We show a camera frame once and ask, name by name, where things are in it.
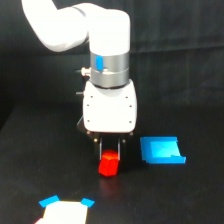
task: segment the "black surface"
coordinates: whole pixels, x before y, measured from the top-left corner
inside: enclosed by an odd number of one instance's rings
[[[77,105],[17,105],[0,132],[0,223],[30,224],[38,202],[95,200],[87,224],[223,223],[224,108],[139,106],[137,133],[177,136],[185,165],[143,165],[98,174],[92,143],[76,130]]]
[[[0,130],[2,129],[10,113],[12,112],[13,106],[14,105],[10,103],[0,102]]]

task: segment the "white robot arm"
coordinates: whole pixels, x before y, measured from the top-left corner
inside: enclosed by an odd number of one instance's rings
[[[22,0],[22,5],[31,27],[48,49],[61,52],[89,41],[91,67],[87,73],[90,79],[83,100],[86,130],[132,132],[137,100],[129,79],[128,14],[90,3],[60,10],[52,0]]]

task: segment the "red block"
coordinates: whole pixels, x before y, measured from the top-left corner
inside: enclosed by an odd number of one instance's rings
[[[118,171],[118,153],[114,150],[104,150],[99,166],[99,173],[106,176],[115,176]]]

